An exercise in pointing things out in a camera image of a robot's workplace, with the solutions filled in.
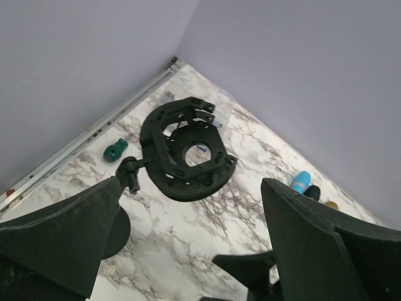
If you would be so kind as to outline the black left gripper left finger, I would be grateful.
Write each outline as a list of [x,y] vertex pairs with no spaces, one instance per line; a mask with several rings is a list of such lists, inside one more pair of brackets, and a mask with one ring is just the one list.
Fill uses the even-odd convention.
[[1,298],[90,298],[101,261],[124,246],[121,194],[110,177],[1,223]]

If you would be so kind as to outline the black microphone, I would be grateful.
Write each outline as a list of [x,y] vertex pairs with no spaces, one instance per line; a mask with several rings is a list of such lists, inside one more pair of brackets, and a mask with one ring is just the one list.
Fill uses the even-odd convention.
[[315,201],[319,201],[321,195],[321,189],[316,185],[310,185],[304,192],[304,195]]

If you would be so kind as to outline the blue microphone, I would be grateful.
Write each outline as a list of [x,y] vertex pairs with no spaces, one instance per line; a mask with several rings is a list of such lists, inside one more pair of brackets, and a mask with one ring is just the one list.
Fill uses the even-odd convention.
[[311,181],[311,174],[307,171],[299,172],[291,183],[291,188],[303,194],[309,187]]

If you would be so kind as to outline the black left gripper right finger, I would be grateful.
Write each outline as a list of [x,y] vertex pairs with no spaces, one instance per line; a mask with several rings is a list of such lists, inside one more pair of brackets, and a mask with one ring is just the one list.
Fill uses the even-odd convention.
[[368,300],[341,236],[264,178],[261,196],[285,300]]

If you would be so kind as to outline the black stand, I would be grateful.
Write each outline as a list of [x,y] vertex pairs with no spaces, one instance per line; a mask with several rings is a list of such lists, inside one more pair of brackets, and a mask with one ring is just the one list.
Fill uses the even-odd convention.
[[213,103],[187,97],[152,110],[140,129],[142,157],[124,158],[111,176],[116,197],[125,189],[139,192],[141,169],[173,201],[190,203],[218,192],[234,174],[237,158],[214,125],[215,109]]

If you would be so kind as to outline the gold microphone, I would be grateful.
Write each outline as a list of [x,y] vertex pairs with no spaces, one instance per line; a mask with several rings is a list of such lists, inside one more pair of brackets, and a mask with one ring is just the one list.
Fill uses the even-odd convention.
[[338,205],[337,205],[335,202],[333,202],[333,201],[327,201],[327,202],[325,203],[325,205],[326,205],[327,207],[329,207],[329,208],[332,208],[332,209],[335,209],[335,210],[339,210]]

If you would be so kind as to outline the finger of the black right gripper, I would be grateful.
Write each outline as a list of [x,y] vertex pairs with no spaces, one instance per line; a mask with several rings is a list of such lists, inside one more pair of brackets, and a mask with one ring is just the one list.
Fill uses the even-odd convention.
[[270,282],[270,269],[276,264],[272,251],[216,255],[212,262],[247,288],[247,300],[278,299],[278,283]]

